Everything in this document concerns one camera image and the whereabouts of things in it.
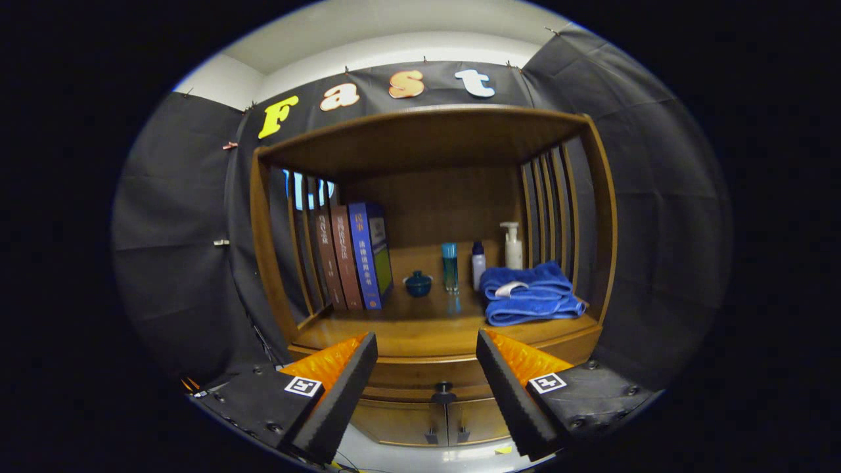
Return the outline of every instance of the blue book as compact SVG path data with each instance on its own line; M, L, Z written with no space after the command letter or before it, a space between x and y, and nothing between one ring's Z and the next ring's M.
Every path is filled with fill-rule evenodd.
M370 202L357 202L349 204L347 212L351 220L353 252L357 255L362 300L366 309L382 309L383 302L394 287L383 208Z

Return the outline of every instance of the folded towel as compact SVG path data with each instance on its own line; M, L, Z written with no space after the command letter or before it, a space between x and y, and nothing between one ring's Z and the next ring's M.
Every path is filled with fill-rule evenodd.
M494 300L485 315L494 327L533 320L574 319L584 313L584 303L573 296L562 300Z
M495 327L532 320L571 319L581 316L585 309L556 261L533 269L488 268L479 287L489 301L485 309L488 323Z
M497 289L512 281L527 287L515 287L507 296L496 294ZM533 269L487 268L479 279L479 288L488 300L558 300L571 296L573 285L561 272L558 262L549 261Z

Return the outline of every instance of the white wall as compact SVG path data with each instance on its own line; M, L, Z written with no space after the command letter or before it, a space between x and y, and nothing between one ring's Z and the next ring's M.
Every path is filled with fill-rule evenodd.
M364 67L398 62L476 61L523 67L542 47L500 36L457 31L428 31L381 36L362 40L294 62L269 74L262 81L255 102L261 102L291 88L323 77Z
M265 76L224 54L211 57L175 87L175 92L208 98L243 110L251 105Z

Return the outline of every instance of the brown book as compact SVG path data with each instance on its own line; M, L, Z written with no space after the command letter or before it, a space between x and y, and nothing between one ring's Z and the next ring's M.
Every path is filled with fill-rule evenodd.
M324 269L324 278L327 282L327 291L330 292L330 300L333 308L338 311L346 311L345 294L341 290L341 279L339 279L339 268L336 266L336 254L333 248L332 225L328 206L319 210L315 216L315 224L318 230L318 248L321 252L321 264Z
M347 219L347 205L332 207L333 246L336 247L336 266L339 267L341 288L345 293L347 308L351 311L361 311L362 293L359 291L357 266L353 260L353 240L351 228Z

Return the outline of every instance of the teal bottle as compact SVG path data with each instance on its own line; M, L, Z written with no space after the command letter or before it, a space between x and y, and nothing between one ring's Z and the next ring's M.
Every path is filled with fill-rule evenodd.
M441 245L444 260L444 290L448 294L458 294L458 253L455 243Z

